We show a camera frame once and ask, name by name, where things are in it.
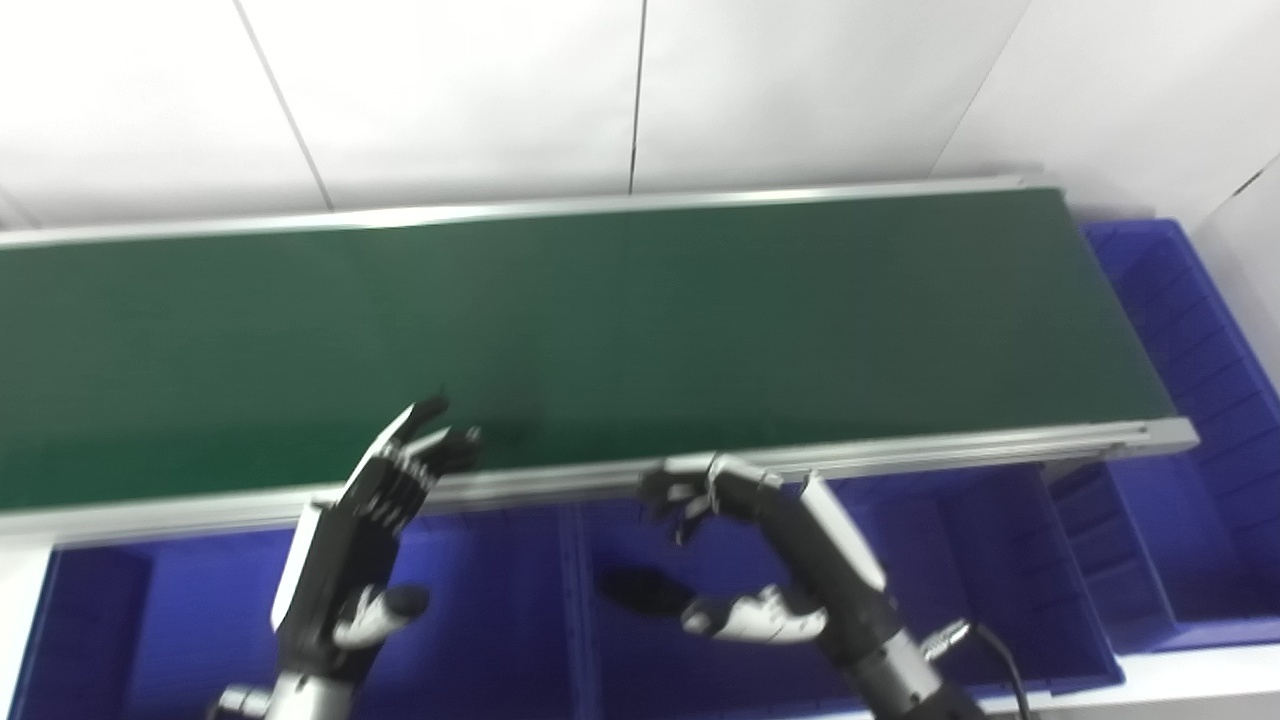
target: aluminum frame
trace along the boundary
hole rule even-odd
[[[319,215],[148,223],[0,233],[0,250],[61,243],[183,238],[198,236],[369,229],[617,211],[783,205],[876,197],[1001,192],[1055,187],[1047,178],[996,176],[744,192],[635,195],[520,202],[392,208]],[[916,470],[1053,462],[1178,452],[1198,442],[1183,418],[1055,425],[1007,430],[808,445],[741,451],[788,480],[809,470],[831,478]],[[445,478],[425,512],[622,497],[658,459],[472,473]],[[234,532],[285,527],[303,503],[335,496],[339,484],[140,500],[50,510],[0,512],[0,539],[101,544],[152,536]]]
[[[1051,425],[977,433],[915,436],[737,452],[749,462],[799,482],[809,470],[859,478],[920,470],[1115,459],[1189,450],[1199,441],[1184,418]],[[658,457],[448,475],[426,514],[627,497]],[[342,483],[141,500],[0,514],[4,542],[104,544],[146,537],[282,528],[311,500],[335,500]]]

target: white wall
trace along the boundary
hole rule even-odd
[[[1041,720],[1261,720],[1280,716],[1280,694],[1215,697],[1041,712]]]
[[[626,192],[635,135],[640,191],[1038,169],[1196,225],[1280,152],[1276,37],[1274,0],[4,3],[0,224]]]
[[[1280,387],[1280,161],[1224,202],[1192,240]]]
[[[27,653],[50,551],[46,544],[0,548],[0,712],[4,716]]]

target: robotic hand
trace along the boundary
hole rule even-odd
[[[399,534],[447,473],[475,464],[476,428],[415,433],[448,407],[404,409],[369,446],[337,502],[307,503],[280,575],[271,626],[274,691],[232,685],[211,711],[268,720],[344,720],[393,632],[426,610],[425,589],[388,588]]]
[[[605,594],[641,612],[678,614],[695,634],[813,639],[881,720],[986,717],[963,689],[938,675],[908,633],[870,546],[817,473],[795,488],[730,455],[677,456],[641,478],[639,497],[659,519],[675,515],[677,544],[713,515],[759,525],[796,587],[708,601],[659,570],[641,569],[607,574]]]

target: blue bin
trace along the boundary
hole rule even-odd
[[[974,618],[1005,637],[1030,688],[1120,682],[1034,468],[836,489],[916,634]],[[198,719],[227,684],[270,684],[268,616],[288,542],[274,530],[58,552],[13,720]],[[856,706],[812,644],[713,642],[605,602],[596,573],[622,562],[663,565],[704,593],[787,578],[756,529],[709,523],[681,550],[634,501],[426,518],[406,530],[396,580],[430,587],[430,609],[387,643],[357,716],[669,720]],[[957,650],[943,670],[979,694],[1007,692],[984,648]]]
[[[1005,638],[1030,689],[1121,682],[1036,468],[861,478],[835,487],[876,547],[918,637],[972,618]],[[595,503],[585,518],[596,570],[657,565],[704,594],[754,592],[787,579],[754,528],[710,523],[677,548],[663,529],[643,521],[635,503]],[[812,644],[708,641],[599,597],[590,611],[599,715],[608,720],[794,717],[859,707]],[[941,665],[979,696],[1009,692],[1004,667],[983,647],[957,648]]]
[[[1121,653],[1280,641],[1276,392],[1176,223],[1084,229],[1202,441],[1052,487],[1107,633]]]
[[[559,515],[428,518],[394,582],[430,588],[360,701],[379,719],[573,714]],[[58,552],[13,720],[198,720],[230,683],[270,685],[285,530]],[[88,691],[78,691],[88,684]]]

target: black cable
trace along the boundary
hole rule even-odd
[[[1014,684],[1014,697],[1018,698],[1018,716],[1021,720],[1032,720],[1032,708],[1027,702],[1027,688],[1023,687],[1023,674],[1018,671],[1018,664],[1014,662],[1014,653],[1009,651],[1009,646],[986,625],[974,623],[969,626],[969,632],[982,638],[987,643],[987,647],[993,650],[1000,656],[1000,660],[1004,661],[1005,669],[1009,670],[1009,678]]]

